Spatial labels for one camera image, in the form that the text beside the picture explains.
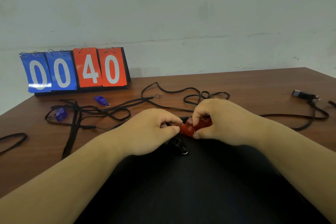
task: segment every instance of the person's left hand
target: person's left hand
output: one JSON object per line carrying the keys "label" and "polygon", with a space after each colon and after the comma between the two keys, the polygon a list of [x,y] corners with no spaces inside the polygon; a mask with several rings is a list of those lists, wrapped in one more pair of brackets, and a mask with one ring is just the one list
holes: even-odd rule
{"label": "person's left hand", "polygon": [[174,137],[179,131],[182,120],[162,109],[147,109],[109,132],[104,133],[117,143],[123,156],[144,155],[156,150],[161,144]]}

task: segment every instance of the red score card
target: red score card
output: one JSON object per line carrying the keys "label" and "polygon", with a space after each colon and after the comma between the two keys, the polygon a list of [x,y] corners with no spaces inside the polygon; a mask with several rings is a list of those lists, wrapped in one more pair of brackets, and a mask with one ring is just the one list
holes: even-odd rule
{"label": "red score card", "polygon": [[127,85],[121,48],[98,49],[103,86]]}
{"label": "red score card", "polygon": [[96,48],[73,49],[73,57],[81,88],[103,85],[96,50]]}

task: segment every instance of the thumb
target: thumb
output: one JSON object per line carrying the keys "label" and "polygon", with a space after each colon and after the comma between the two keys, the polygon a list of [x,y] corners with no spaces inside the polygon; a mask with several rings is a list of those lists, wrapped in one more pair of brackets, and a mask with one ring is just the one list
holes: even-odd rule
{"label": "thumb", "polygon": [[176,136],[178,132],[180,132],[180,128],[178,126],[159,128],[159,135],[164,141],[167,141],[168,139]]}
{"label": "thumb", "polygon": [[192,136],[195,139],[213,139],[214,138],[214,126],[210,126],[207,128],[201,128],[195,132]]}

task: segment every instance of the white digit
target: white digit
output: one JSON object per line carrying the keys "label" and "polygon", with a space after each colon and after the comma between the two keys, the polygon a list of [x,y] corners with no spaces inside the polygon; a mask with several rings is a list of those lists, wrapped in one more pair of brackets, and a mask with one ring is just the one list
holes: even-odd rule
{"label": "white digit", "polygon": [[[39,84],[39,82],[37,81],[37,77],[35,73],[35,66],[37,66],[40,69],[40,72],[42,75],[41,84]],[[30,85],[30,86],[36,88],[37,90],[43,90],[47,86],[47,74],[45,73],[45,70],[42,64],[38,62],[37,60],[32,60],[29,63],[29,70],[30,70],[31,78],[33,80],[33,85]]]}
{"label": "white digit", "polygon": [[[111,78],[111,72],[110,72],[110,61],[113,61],[114,63],[114,70],[115,70],[115,77],[114,79]],[[107,80],[111,84],[116,84],[119,81],[119,64],[118,60],[113,55],[108,55],[105,60],[105,71],[106,71],[106,77]]]}
{"label": "white digit", "polygon": [[98,83],[97,78],[99,77],[98,73],[95,72],[95,68],[93,67],[91,54],[86,55],[84,70],[83,70],[83,78],[84,79],[93,79],[93,83]]}
{"label": "white digit", "polygon": [[[58,70],[58,65],[62,64],[64,73],[65,73],[65,83],[62,82],[61,76],[60,76],[60,71]],[[54,72],[55,72],[55,77],[58,85],[61,88],[66,88],[70,85],[71,79],[70,79],[70,71],[68,64],[65,62],[64,59],[56,59],[54,63]]]}

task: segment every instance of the red whistle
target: red whistle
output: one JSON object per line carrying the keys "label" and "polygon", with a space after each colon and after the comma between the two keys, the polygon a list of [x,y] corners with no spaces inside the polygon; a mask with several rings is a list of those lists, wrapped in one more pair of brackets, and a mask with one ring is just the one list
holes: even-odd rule
{"label": "red whistle", "polygon": [[185,124],[179,124],[178,126],[180,127],[180,133],[186,136],[192,137],[193,134],[201,129],[201,128],[206,128],[212,125],[211,118],[206,118],[206,117],[200,117],[199,122],[197,126],[193,126],[193,119],[189,117]]}

